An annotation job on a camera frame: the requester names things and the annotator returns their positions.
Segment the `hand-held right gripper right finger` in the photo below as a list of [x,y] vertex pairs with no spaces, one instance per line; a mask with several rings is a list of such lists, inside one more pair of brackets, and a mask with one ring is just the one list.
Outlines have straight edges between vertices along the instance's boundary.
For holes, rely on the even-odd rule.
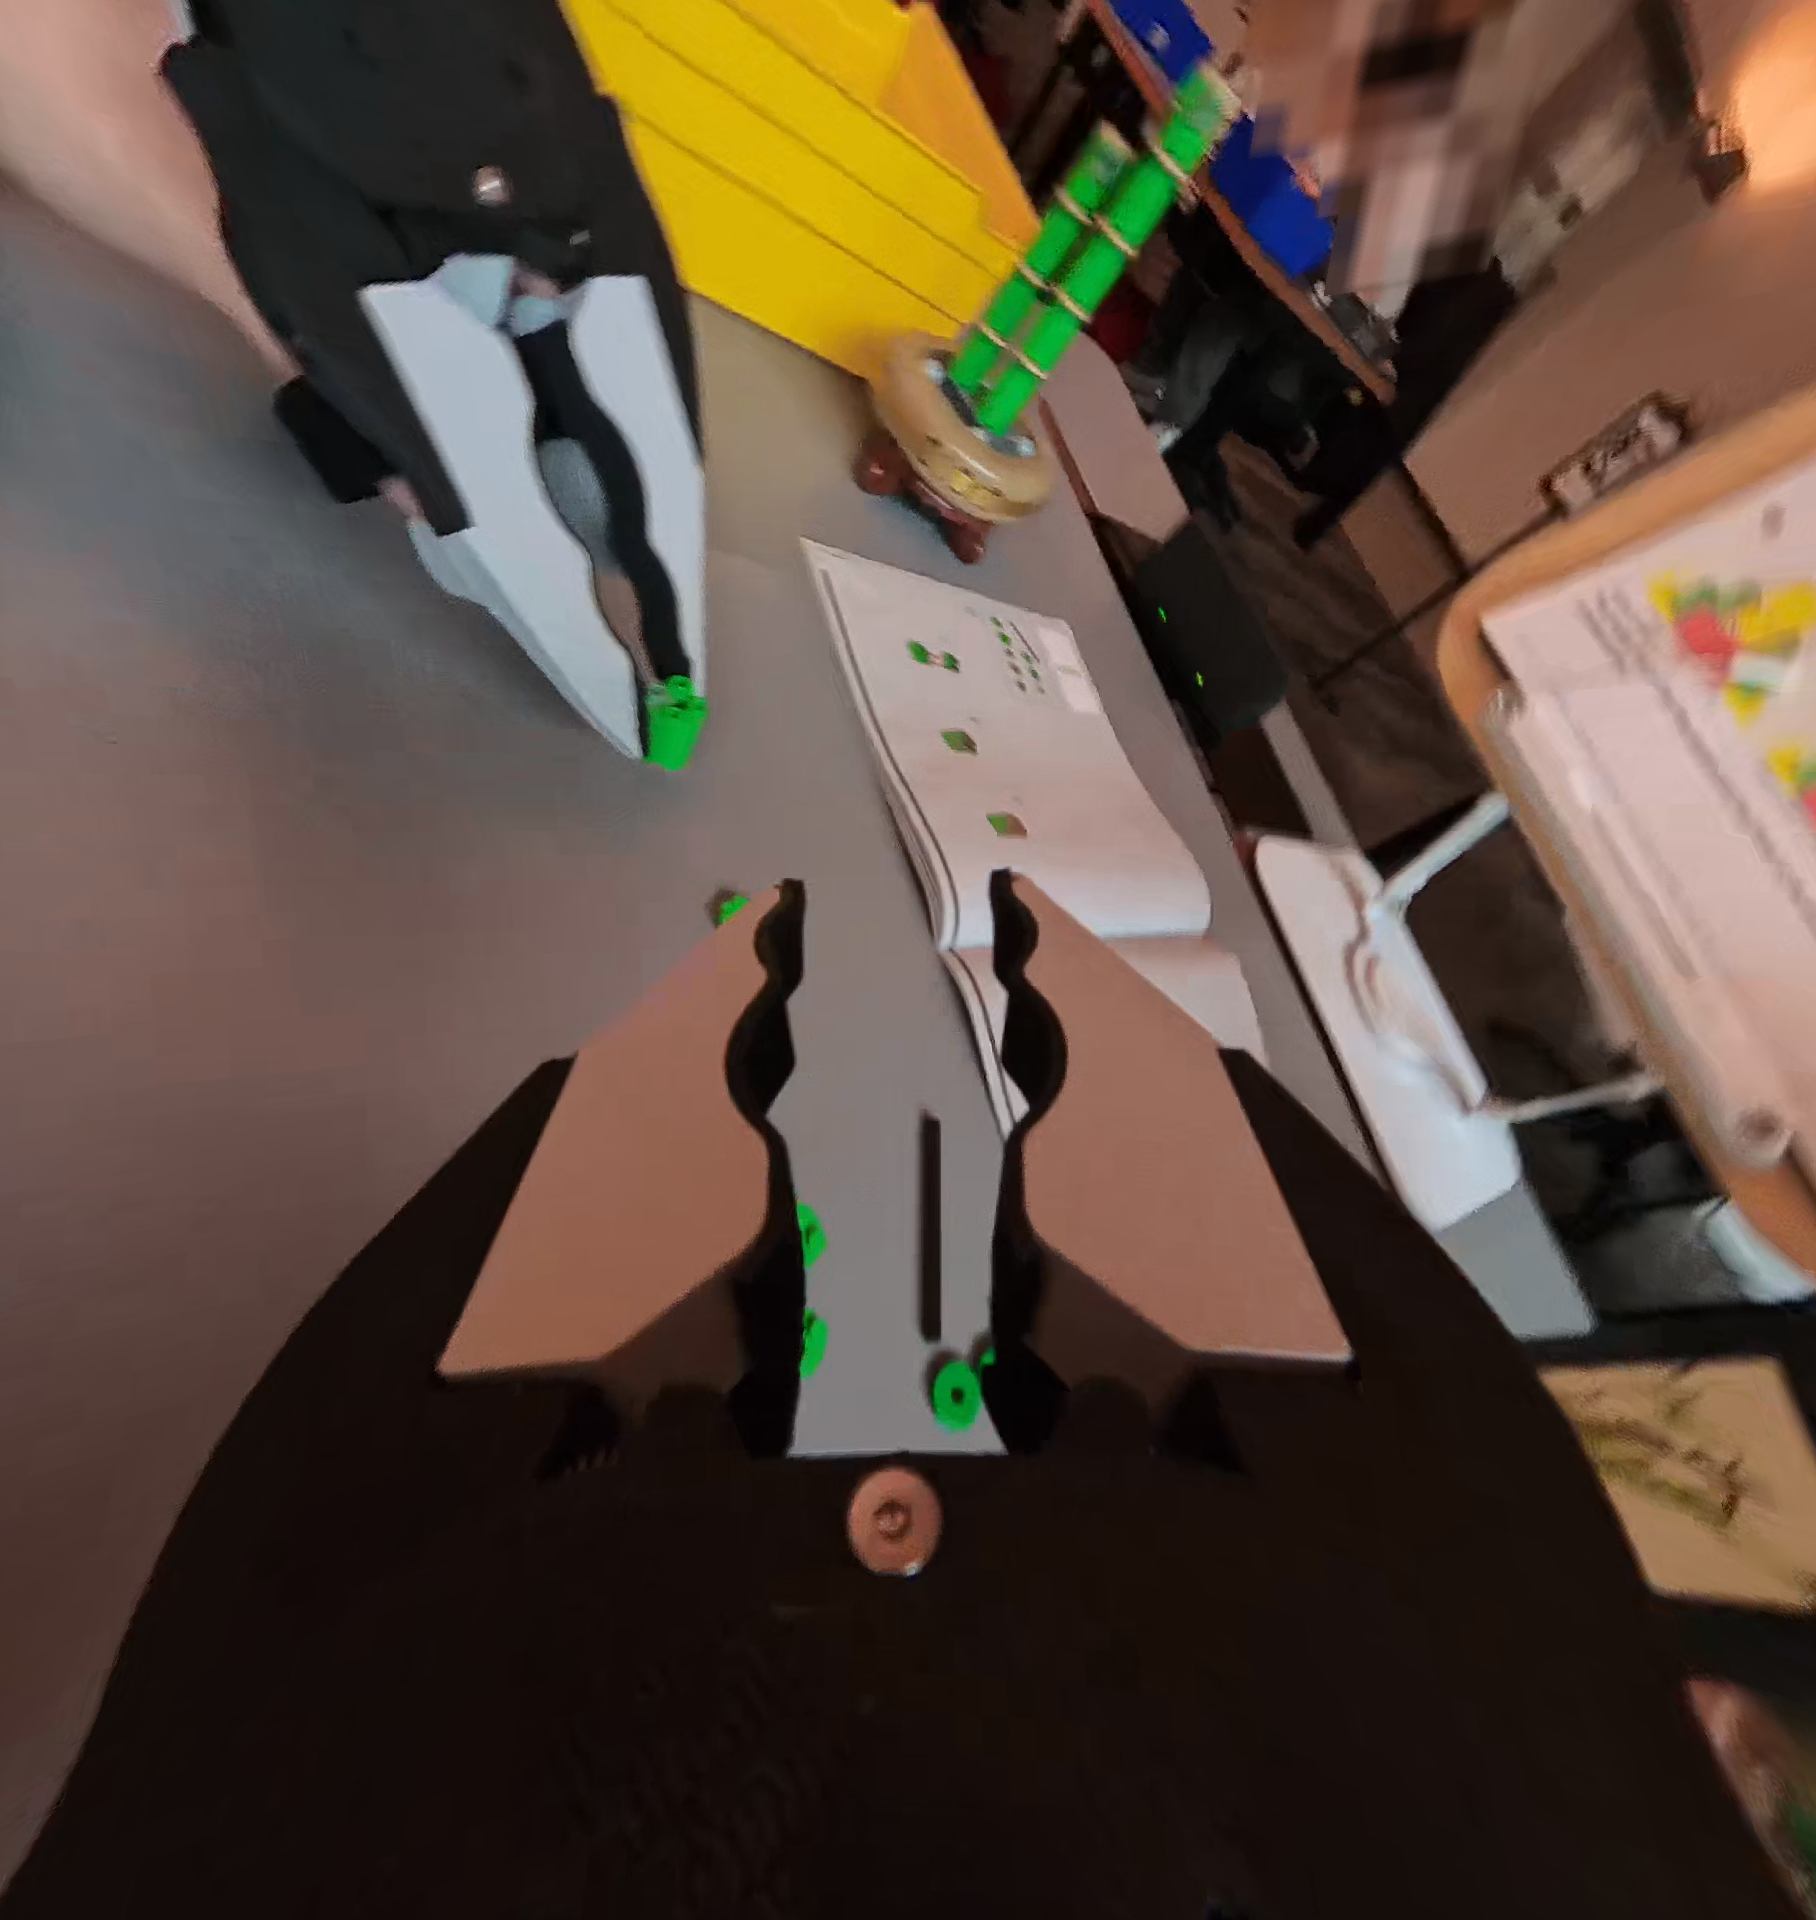
[[1226,1371],[1341,1377],[1351,1343],[1232,1076],[1254,1068],[1053,899],[990,883],[1000,1065],[1021,1099],[992,1225],[987,1413],[1013,1455],[1075,1394],[1219,1452]]

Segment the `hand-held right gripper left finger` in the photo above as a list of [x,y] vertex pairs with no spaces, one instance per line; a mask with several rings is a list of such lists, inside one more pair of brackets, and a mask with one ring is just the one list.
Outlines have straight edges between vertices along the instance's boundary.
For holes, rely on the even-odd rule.
[[806,1253],[773,1111],[796,1070],[806,889],[782,879],[593,1035],[437,1357],[460,1387],[575,1383],[617,1428],[715,1394],[785,1455]]

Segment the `black computer tower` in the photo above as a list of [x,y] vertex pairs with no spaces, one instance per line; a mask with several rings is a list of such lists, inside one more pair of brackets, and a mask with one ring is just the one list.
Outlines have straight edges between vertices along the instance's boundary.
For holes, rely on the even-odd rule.
[[1188,516],[1147,548],[1125,600],[1157,681],[1206,755],[1232,731],[1260,730],[1284,703],[1287,666],[1210,520]]

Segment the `wall socket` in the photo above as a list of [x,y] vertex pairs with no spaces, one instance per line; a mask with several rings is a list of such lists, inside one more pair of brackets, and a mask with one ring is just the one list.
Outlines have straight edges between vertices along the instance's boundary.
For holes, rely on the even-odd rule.
[[1564,518],[1576,516],[1668,463],[1690,438],[1686,402],[1661,391],[1642,394],[1545,473],[1545,508]]

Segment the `wood-edged table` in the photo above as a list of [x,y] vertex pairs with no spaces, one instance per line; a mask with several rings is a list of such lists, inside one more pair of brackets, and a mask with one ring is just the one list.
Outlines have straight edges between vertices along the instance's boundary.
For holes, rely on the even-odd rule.
[[1816,1287],[1816,619],[1742,722],[1651,586],[1816,595],[1816,385],[1520,541],[1437,674],[1715,1186]]

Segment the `stack of yellow bins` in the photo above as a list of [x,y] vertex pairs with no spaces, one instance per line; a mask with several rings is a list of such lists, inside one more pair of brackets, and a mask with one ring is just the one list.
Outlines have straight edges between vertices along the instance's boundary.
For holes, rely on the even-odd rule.
[[855,379],[976,320],[1039,230],[931,4],[561,8],[685,283]]

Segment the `blue storage bin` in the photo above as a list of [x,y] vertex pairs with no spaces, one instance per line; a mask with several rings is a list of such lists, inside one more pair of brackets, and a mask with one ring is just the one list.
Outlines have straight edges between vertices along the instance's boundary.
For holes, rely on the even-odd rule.
[[[1112,11],[1165,92],[1201,64],[1229,73],[1245,52],[1252,18],[1245,2],[1112,2]],[[1284,275],[1297,282],[1324,275],[1336,226],[1321,213],[1321,189],[1273,131],[1257,130],[1254,108],[1216,148],[1210,182]]]

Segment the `grey desk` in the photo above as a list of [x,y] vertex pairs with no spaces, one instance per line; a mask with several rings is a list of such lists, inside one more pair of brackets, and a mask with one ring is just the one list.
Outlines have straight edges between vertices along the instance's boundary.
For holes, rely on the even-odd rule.
[[1598,1916],[1592,1670],[1469,1568],[1550,1538],[1419,1553],[1482,1460],[1360,1383],[1078,1400],[896,1579],[850,1460],[437,1379],[648,857],[874,813],[751,641],[744,795],[647,792],[0,188],[0,1916]]

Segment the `white chair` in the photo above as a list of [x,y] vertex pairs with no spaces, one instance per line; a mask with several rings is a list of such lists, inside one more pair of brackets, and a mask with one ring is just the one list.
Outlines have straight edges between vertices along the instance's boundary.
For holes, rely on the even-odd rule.
[[1395,874],[1355,849],[1260,831],[1252,875],[1389,1184],[1439,1234],[1522,1179],[1514,1132],[1661,1092],[1629,1070],[1578,1092],[1503,1099],[1408,931],[1417,895],[1510,822],[1491,790]]

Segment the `bamboo printed box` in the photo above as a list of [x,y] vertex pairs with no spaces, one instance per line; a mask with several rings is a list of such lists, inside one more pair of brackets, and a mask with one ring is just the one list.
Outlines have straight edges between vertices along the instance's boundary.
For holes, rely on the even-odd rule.
[[1541,1377],[1658,1594],[1816,1619],[1816,1436],[1779,1357]]

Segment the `toy bamboo pot model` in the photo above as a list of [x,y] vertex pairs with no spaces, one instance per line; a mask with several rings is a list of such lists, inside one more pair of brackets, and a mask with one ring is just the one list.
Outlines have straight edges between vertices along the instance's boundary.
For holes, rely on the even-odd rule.
[[912,333],[889,346],[869,381],[855,486],[918,510],[968,567],[998,527],[1036,516],[1056,470],[1043,389],[1240,116],[1230,80],[1201,61],[1147,131],[1097,122],[976,320],[944,342]]

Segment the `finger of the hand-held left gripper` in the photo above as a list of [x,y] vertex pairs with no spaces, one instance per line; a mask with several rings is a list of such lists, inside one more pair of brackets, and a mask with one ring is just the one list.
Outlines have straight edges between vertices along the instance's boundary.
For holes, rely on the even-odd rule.
[[554,488],[590,559],[590,597],[645,688],[689,675],[705,697],[704,455],[641,275],[599,275],[567,300],[567,423]]
[[546,488],[511,337],[436,280],[368,286],[361,300],[460,505],[460,527],[416,541],[432,572],[488,611],[611,748],[639,756],[636,664]]

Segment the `colourful printed paper sheet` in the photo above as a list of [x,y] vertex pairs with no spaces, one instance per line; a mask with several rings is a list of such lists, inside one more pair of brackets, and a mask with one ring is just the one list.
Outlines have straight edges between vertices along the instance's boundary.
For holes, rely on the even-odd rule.
[[1498,606],[1482,636],[1525,694],[1656,684],[1766,792],[1816,906],[1816,455],[1625,556]]

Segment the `open instruction booklet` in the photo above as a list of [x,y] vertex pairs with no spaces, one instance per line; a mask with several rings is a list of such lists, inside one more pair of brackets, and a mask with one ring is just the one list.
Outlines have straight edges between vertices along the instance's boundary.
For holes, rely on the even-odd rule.
[[1014,869],[1226,1050],[1269,1062],[1238,958],[1211,939],[1201,864],[1137,776],[1072,628],[802,541],[992,1114],[1025,1099],[1000,1062],[992,874]]

